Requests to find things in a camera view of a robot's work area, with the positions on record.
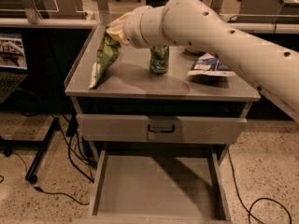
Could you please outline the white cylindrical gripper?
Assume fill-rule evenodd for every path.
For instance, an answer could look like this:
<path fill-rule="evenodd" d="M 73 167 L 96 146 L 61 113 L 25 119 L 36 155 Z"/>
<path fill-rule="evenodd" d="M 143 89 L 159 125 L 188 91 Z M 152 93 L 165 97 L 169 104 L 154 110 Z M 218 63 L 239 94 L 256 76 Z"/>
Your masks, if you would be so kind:
<path fill-rule="evenodd" d="M 112 21 L 107 27 L 107 33 L 122 45 L 132 45 L 137 49 L 149 48 L 146 34 L 152 28 L 152 7 L 138 7 Z"/>

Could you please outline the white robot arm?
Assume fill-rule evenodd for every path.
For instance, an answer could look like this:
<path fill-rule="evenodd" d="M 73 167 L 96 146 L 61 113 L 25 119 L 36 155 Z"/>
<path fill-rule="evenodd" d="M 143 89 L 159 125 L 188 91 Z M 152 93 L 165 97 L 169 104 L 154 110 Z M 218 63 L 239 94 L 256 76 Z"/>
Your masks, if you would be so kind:
<path fill-rule="evenodd" d="M 299 52 L 231 27 L 200 0 L 138 7 L 112 21 L 107 33 L 138 49 L 168 45 L 209 53 L 299 122 Z"/>

